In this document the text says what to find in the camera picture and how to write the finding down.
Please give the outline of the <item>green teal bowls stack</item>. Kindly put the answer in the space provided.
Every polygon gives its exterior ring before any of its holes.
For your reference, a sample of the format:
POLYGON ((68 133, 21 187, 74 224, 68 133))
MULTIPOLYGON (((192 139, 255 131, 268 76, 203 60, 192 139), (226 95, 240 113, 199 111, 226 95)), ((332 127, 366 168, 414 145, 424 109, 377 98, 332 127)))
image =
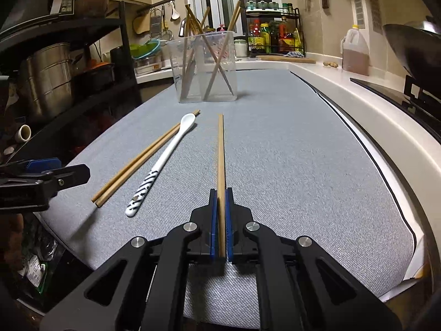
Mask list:
POLYGON ((161 49, 161 42, 158 39, 151 39, 144 44, 131 44, 130 54, 133 59, 147 58, 156 54, 161 49))

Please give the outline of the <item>black spice rack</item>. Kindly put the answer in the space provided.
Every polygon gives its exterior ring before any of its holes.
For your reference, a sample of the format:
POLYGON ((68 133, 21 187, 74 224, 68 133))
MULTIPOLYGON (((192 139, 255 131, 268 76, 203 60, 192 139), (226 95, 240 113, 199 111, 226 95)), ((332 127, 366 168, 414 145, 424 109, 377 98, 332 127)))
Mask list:
POLYGON ((248 50, 258 55, 288 55, 304 58, 306 43, 301 25, 300 10, 292 3, 246 3, 245 18, 248 50))

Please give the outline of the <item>ginger root piece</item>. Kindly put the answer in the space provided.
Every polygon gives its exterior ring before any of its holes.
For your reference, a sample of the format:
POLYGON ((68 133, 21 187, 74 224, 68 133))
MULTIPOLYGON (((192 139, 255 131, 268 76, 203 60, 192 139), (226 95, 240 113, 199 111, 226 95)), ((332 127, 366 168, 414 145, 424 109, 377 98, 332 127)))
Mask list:
POLYGON ((324 61, 323 65, 324 66, 330 66, 332 68, 338 68, 338 63, 333 62, 333 61, 324 61))

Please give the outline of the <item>plastic oil jug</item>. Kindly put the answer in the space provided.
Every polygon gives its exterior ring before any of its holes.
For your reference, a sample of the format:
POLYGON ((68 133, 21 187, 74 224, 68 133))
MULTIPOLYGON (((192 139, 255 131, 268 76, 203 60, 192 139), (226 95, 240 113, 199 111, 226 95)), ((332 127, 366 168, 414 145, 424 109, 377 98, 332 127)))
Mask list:
POLYGON ((342 68, 351 73, 369 74, 369 47, 358 25, 353 25, 341 39, 342 68))

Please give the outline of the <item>black stove top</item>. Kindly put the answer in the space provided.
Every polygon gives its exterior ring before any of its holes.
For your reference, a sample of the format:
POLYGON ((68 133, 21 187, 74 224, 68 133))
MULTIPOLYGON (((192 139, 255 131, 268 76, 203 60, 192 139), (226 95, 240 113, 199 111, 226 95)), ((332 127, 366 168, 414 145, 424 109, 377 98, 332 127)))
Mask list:
POLYGON ((396 108, 402 110, 405 114, 415 120, 422 126, 435 140, 440 143, 440 115, 437 117, 431 115, 426 107, 423 107, 422 100, 410 97, 400 91, 360 79, 350 78, 350 81, 364 87, 374 94, 390 102, 396 108))

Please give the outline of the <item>black wok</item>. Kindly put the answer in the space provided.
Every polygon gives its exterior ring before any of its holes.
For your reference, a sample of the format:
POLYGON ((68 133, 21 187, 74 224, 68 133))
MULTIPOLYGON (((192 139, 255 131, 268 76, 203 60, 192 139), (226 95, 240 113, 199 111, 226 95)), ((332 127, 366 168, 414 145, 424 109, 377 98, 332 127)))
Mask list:
POLYGON ((440 26, 431 20, 385 24, 383 32, 401 65, 417 81, 440 83, 440 26))

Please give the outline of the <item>hanging white ladle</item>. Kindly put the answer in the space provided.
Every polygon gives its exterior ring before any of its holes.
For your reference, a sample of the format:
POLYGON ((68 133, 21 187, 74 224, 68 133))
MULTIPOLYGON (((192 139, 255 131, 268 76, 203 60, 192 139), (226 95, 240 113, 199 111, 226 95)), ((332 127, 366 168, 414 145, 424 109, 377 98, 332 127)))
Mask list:
POLYGON ((174 1, 174 0, 172 0, 172 1, 170 2, 170 7, 171 7, 170 20, 171 20, 172 22, 174 22, 174 21, 178 21, 178 20, 180 19, 180 14, 179 14, 179 12, 178 12, 177 9, 176 9, 175 1, 174 1))

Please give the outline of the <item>white ceramic cup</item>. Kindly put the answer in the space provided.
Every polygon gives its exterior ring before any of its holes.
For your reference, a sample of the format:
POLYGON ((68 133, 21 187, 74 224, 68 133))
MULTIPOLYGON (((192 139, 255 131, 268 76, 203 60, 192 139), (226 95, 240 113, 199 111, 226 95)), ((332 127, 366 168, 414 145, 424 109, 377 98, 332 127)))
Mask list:
POLYGON ((31 128, 30 126, 23 124, 21 125, 15 133, 15 141, 17 143, 26 143, 31 139, 31 128))

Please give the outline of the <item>chrome kitchen faucet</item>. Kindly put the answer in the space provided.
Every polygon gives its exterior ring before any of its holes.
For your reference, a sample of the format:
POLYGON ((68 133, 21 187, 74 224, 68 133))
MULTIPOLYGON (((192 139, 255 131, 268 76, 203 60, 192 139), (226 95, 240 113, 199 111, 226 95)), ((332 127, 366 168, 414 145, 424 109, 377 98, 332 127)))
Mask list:
POLYGON ((178 33, 178 36, 180 38, 183 38, 185 36, 186 22, 187 22, 186 17, 182 19, 182 21, 180 22, 179 33, 178 33))

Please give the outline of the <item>white jar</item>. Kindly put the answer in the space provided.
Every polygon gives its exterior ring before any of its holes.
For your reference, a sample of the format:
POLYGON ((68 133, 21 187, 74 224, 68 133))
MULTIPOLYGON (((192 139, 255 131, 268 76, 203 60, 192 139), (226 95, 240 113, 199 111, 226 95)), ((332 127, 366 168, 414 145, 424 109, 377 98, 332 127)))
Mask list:
POLYGON ((235 57, 246 58, 248 56, 248 42, 244 38, 235 38, 235 57))

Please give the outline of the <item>black metal shelf rack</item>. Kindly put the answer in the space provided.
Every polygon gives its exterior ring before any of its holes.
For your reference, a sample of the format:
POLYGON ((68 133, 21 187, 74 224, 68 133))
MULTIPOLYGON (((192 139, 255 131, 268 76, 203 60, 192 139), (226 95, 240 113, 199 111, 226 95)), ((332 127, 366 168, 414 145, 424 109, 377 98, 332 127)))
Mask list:
POLYGON ((53 18, 1 40, 1 161, 58 157, 67 163, 141 104, 124 4, 113 13, 114 18, 53 18), (108 62, 114 65, 114 83, 93 95, 72 91, 69 109, 52 119, 38 120, 20 93, 19 69, 35 52, 56 43, 69 44, 72 78, 108 62), (23 124, 30 126, 31 139, 17 143, 14 136, 23 124))

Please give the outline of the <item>dark bowl on shelf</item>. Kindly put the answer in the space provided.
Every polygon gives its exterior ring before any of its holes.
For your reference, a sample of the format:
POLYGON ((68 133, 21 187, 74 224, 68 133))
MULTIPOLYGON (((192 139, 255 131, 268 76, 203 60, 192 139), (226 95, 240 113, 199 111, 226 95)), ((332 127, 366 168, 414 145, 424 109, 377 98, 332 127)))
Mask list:
POLYGON ((74 0, 74 14, 81 18, 102 18, 108 10, 109 0, 74 0))

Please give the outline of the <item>round wooden cutting board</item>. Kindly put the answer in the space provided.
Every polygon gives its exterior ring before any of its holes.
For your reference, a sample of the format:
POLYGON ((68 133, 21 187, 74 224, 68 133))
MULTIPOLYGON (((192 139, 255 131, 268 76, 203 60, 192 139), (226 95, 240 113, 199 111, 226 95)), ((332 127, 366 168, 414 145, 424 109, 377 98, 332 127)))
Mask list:
POLYGON ((281 55, 258 55, 256 57, 261 61, 280 61, 289 63, 316 63, 316 60, 312 58, 297 58, 297 57, 287 57, 281 55))

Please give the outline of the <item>orange lidded black pot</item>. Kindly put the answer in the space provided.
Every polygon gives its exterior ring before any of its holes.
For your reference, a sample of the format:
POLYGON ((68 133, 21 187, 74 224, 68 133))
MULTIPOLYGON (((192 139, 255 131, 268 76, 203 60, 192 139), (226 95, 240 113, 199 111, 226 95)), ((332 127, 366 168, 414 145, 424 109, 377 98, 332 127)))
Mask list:
POLYGON ((108 62, 98 63, 92 68, 72 78, 72 91, 77 95, 93 95, 103 91, 114 83, 114 65, 108 62))

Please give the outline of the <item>clear plastic utensil holder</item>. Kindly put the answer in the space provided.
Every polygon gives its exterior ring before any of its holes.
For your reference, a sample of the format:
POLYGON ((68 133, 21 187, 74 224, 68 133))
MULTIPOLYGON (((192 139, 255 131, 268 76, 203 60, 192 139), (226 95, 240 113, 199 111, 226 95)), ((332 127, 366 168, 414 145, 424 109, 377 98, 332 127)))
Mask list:
POLYGON ((195 102, 232 102, 236 100, 238 93, 237 74, 235 66, 235 47, 233 33, 231 31, 211 32, 206 37, 213 48, 214 53, 221 59, 221 67, 225 71, 227 78, 232 87, 233 94, 227 89, 227 85, 218 72, 214 80, 211 93, 208 100, 203 99, 206 88, 211 78, 211 71, 215 65, 212 56, 207 49, 203 38, 201 39, 200 49, 196 56, 196 71, 191 84, 188 99, 184 102, 180 101, 182 88, 182 59, 184 50, 184 38, 170 41, 167 44, 167 51, 170 57, 170 65, 173 74, 173 82, 176 89, 178 102, 195 103, 195 102))

